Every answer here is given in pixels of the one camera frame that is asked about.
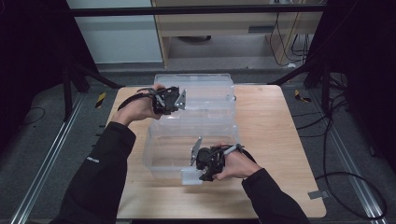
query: white wall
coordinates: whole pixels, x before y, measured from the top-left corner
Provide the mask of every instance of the white wall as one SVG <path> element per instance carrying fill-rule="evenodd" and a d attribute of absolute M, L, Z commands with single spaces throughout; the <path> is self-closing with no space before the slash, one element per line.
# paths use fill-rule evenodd
<path fill-rule="evenodd" d="M 67 0 L 70 8 L 151 7 L 149 0 Z M 96 63 L 161 63 L 153 16 L 76 17 Z"/>

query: clear plastic box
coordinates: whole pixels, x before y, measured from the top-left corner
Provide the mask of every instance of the clear plastic box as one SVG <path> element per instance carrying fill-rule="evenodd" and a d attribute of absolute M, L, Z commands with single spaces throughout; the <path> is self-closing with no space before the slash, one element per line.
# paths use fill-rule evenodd
<path fill-rule="evenodd" d="M 233 81 L 228 74 L 181 74 L 157 75 L 154 82 L 186 89 L 186 110 L 150 123 L 143 163 L 155 178 L 182 178 L 183 184 L 199 184 L 199 172 L 190 167 L 191 149 L 198 138 L 203 137 L 201 147 L 239 143 Z"/>

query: black jacket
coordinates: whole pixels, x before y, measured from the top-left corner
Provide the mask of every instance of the black jacket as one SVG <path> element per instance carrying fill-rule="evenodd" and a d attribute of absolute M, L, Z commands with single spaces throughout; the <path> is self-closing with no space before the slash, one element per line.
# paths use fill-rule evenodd
<path fill-rule="evenodd" d="M 70 182 L 51 223 L 115 223 L 135 139 L 126 126 L 110 122 Z M 297 202 L 264 169 L 242 186 L 263 223 L 309 223 Z"/>

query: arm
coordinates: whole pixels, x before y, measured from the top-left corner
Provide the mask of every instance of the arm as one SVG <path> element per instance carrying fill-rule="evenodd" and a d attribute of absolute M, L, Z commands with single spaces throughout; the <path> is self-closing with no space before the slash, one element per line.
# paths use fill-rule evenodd
<path fill-rule="evenodd" d="M 240 152 L 226 155 L 223 172 L 213 177 L 245 178 L 242 186 L 263 223 L 309 223 L 300 205 L 280 189 L 267 171 Z"/>
<path fill-rule="evenodd" d="M 158 90 L 162 85 L 154 85 Z M 148 97 L 116 112 L 95 148 L 81 164 L 66 190 L 59 215 L 51 223 L 115 223 L 125 185 L 127 159 L 136 136 L 128 126 L 135 120 L 159 119 Z"/>

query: person's left hand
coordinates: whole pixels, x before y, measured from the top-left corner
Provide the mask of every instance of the person's left hand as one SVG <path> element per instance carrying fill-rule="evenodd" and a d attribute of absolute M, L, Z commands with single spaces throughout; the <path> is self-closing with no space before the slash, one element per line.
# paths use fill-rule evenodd
<path fill-rule="evenodd" d="M 154 90 L 165 88 L 164 85 L 156 83 L 151 88 Z M 137 93 L 148 93 L 149 91 L 142 90 Z M 152 99 L 149 97 L 142 97 L 134 100 L 121 110 L 117 111 L 111 121 L 129 126 L 132 121 L 142 120 L 146 118 L 159 119 L 161 114 L 155 114 L 152 108 Z"/>

